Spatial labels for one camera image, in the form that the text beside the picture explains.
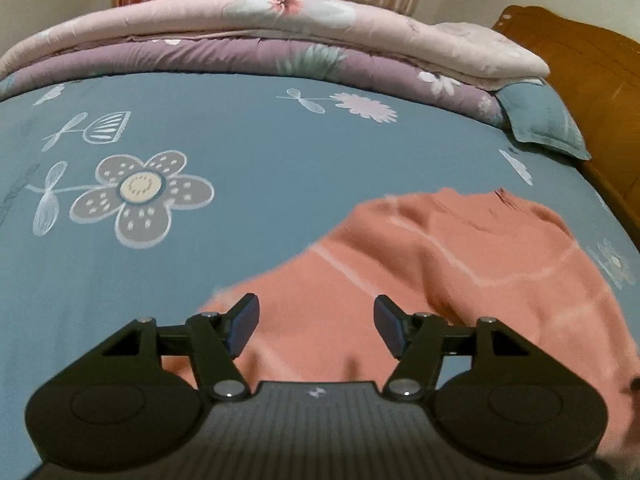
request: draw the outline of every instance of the flower pattern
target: flower pattern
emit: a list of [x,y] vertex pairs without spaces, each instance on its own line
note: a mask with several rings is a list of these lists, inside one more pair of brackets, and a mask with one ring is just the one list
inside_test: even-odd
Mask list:
[[445,75],[435,75],[431,72],[420,72],[418,79],[426,83],[431,83],[431,92],[435,97],[438,97],[444,90],[447,94],[452,96],[456,93],[456,86],[460,86],[460,81],[447,77]]
[[73,18],[71,20],[68,20],[64,23],[60,23],[59,25],[54,25],[53,27],[49,27],[49,28],[45,28],[44,30],[41,30],[40,32],[38,32],[37,34],[35,34],[35,36],[37,38],[45,38],[46,40],[49,39],[49,35],[51,33],[51,31],[56,28],[56,27],[62,27],[63,25],[70,25],[71,27],[73,27],[80,18]]
[[237,0],[226,5],[222,15],[247,26],[305,33],[309,23],[344,30],[353,25],[356,13],[337,0]]
[[490,117],[493,113],[494,103],[491,101],[489,96],[482,96],[482,98],[478,101],[478,111],[482,114],[483,117]]
[[198,209],[213,200],[210,182],[180,174],[187,164],[181,152],[158,153],[142,162],[131,155],[112,155],[98,164],[102,186],[79,196],[69,211],[72,221],[94,223],[117,213],[116,238],[124,246],[146,249],[168,234],[174,209]]
[[346,59],[337,46],[315,44],[305,52],[296,52],[289,59],[276,62],[278,75],[307,77],[320,81],[340,81],[340,62]]
[[380,101],[373,101],[368,97],[356,94],[334,94],[331,99],[341,101],[336,106],[346,108],[352,114],[359,115],[365,119],[373,119],[379,123],[395,123],[398,116],[395,110],[382,104]]
[[522,57],[523,48],[519,44],[511,41],[509,38],[500,38],[495,41],[495,45],[507,56]]
[[62,94],[62,91],[64,89],[65,89],[64,83],[54,86],[51,90],[49,90],[46,94],[44,94],[40,99],[34,102],[34,104],[31,106],[38,106],[45,101],[49,101],[51,99],[55,99],[56,97],[59,97]]
[[164,41],[167,45],[175,46],[180,44],[182,40],[151,40],[151,43],[157,43],[158,41]]
[[527,167],[523,163],[521,163],[517,158],[509,155],[509,153],[505,152],[504,150],[498,150],[498,151],[500,151],[502,156],[507,159],[508,163],[511,164],[513,169],[516,170],[516,172],[522,177],[522,179],[530,186],[533,186],[533,179],[529,171],[527,171]]
[[0,80],[0,97],[2,97],[5,93],[9,91],[9,88],[11,88],[11,85],[14,84],[14,80],[15,80],[14,74],[9,74],[4,79]]
[[588,249],[589,254],[607,273],[617,288],[622,288],[623,282],[627,282],[629,285],[636,284],[636,277],[631,271],[628,260],[611,245],[611,242],[604,238],[602,244],[598,244],[598,248],[604,261],[590,249]]
[[598,193],[597,191],[595,191],[596,193],[596,198],[598,199],[598,202],[600,202],[600,205],[602,206],[602,208],[605,211],[608,211],[609,213],[613,214],[611,212],[611,209],[609,208],[609,206],[607,205],[607,203],[604,201],[603,197],[600,195],[600,193]]

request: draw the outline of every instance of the wooden bed frame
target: wooden bed frame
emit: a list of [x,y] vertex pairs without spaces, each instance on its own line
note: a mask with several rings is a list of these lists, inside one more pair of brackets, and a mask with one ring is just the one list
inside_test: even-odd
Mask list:
[[577,168],[640,249],[640,43],[542,7],[509,6],[494,30],[548,63],[593,155]]

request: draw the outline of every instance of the blue pillowcase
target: blue pillowcase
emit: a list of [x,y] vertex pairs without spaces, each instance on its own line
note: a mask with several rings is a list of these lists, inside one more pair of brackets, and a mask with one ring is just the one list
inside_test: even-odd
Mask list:
[[543,144],[556,152],[591,160],[584,138],[562,99],[548,83],[540,82],[514,83],[495,93],[516,140]]

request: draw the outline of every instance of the bed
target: bed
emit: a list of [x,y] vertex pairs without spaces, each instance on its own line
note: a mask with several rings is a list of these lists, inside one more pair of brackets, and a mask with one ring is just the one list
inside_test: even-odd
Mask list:
[[[252,0],[231,32],[188,15],[204,0],[180,1],[81,17],[0,61],[0,477],[37,466],[22,414],[63,367],[133,318],[184,322],[387,195],[505,188],[547,206],[640,341],[629,234],[571,158],[515,140],[490,89],[539,66],[485,77],[464,50],[468,66],[444,66],[441,52],[418,60],[380,17],[358,44],[335,0],[338,25],[257,31]],[[144,208],[126,214],[127,203]]]

